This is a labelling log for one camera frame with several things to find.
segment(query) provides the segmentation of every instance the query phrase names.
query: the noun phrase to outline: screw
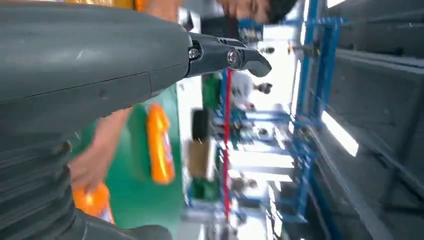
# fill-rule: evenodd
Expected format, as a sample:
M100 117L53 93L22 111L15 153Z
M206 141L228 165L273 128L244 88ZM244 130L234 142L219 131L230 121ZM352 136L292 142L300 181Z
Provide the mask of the screw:
M196 59L197 57L199 57L200 55L200 51L197 48L192 48L188 51L188 58L193 60Z
M229 64L234 64L237 61L237 51L234 49L230 49L228 50L227 56L226 56L226 60L228 61Z

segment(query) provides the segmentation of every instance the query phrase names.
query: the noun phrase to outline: bottle label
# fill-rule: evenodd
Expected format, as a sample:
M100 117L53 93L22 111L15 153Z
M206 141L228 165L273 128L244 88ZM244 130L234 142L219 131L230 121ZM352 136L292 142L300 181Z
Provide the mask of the bottle label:
M112 217L112 212L109 207L106 207L98 216L99 219L104 220L110 224L115 224L114 218Z
M163 147L165 148L166 160L169 163L172 163L173 156L172 156L171 140L170 140L170 137L168 136L168 133L165 133L163 135Z

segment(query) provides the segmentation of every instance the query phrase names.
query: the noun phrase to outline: black object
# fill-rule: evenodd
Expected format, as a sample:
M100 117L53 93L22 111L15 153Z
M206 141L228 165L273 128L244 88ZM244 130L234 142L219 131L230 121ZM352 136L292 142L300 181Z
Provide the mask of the black object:
M191 12L187 12L187 20L182 24L187 32L190 32L195 27Z
M3 1L0 36L2 240L171 239L160 226L122 230L76 210L68 139L185 76L271 70L239 45L120 8Z
M217 38L240 39L239 21L236 18L222 16L200 20L201 33Z
M193 140L205 140L211 135L210 112L208 109L193 111L191 135Z

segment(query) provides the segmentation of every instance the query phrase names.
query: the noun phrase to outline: green table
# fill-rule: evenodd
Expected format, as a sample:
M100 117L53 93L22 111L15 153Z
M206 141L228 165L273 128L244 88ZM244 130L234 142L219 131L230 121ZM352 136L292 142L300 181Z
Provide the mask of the green table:
M155 184L150 177L145 106L151 102L161 104L171 122L169 138L176 176L175 181L166 186ZM83 129L81 144L75 153L90 143L95 124ZM121 133L119 147L106 179L116 224L124 229L158 224L176 236L184 206L181 162L177 94L173 85L154 99L135 105Z

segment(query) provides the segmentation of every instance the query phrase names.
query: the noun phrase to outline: black hair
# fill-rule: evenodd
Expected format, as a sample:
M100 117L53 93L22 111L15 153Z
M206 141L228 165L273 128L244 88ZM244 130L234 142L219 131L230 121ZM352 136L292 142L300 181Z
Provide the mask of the black hair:
M259 90L261 93L264 93L264 94L270 94L270 92L271 92L271 88L272 88L272 87L273 87L273 85L272 85L271 83L264 82L264 83L262 83L261 85L259 85L258 90Z
M298 0L268 0L269 8L266 13L269 24L278 24L293 9Z
M272 46L265 48L265 53L267 54L273 54L276 51L275 48L273 48Z

